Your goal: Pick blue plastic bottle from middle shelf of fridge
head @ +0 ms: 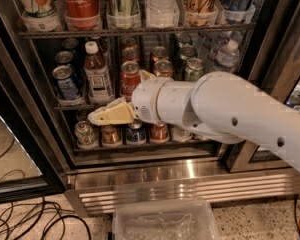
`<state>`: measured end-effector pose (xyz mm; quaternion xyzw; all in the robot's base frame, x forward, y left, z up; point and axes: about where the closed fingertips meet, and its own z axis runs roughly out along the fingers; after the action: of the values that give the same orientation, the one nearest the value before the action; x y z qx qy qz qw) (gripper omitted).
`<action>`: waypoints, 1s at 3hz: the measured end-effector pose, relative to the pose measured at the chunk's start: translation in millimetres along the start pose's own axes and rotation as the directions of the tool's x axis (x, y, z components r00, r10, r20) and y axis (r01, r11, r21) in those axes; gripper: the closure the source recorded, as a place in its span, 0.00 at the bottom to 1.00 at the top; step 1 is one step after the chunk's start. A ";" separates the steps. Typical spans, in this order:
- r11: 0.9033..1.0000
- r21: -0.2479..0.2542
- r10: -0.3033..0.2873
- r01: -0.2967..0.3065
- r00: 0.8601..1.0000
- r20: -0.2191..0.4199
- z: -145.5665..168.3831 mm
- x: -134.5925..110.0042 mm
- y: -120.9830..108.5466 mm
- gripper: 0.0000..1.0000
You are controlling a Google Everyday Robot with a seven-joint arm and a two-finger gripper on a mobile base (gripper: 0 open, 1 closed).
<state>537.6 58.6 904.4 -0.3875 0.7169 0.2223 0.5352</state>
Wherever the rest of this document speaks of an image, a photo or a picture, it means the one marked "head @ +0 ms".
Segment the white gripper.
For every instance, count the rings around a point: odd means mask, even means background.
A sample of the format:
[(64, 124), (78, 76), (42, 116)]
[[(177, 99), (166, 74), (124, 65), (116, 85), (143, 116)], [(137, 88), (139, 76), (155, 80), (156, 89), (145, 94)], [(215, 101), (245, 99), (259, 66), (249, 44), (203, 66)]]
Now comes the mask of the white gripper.
[(151, 124), (168, 123), (172, 115), (172, 96), (168, 93), (168, 86), (173, 80), (170, 77), (155, 77), (143, 69), (139, 70), (139, 76), (143, 82), (133, 91), (133, 107), (124, 97), (117, 98), (89, 113), (88, 120), (97, 126), (129, 124), (137, 117)]

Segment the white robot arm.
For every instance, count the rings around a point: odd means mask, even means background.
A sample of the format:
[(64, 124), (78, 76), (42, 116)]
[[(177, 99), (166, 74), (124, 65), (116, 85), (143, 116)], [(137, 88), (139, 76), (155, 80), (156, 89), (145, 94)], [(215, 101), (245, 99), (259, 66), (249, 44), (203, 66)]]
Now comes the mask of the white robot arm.
[(152, 77), (136, 87), (131, 102), (118, 98), (88, 114), (97, 126), (136, 118), (176, 125), (225, 144), (248, 140), (300, 172), (300, 112), (231, 73), (211, 72), (196, 82)]

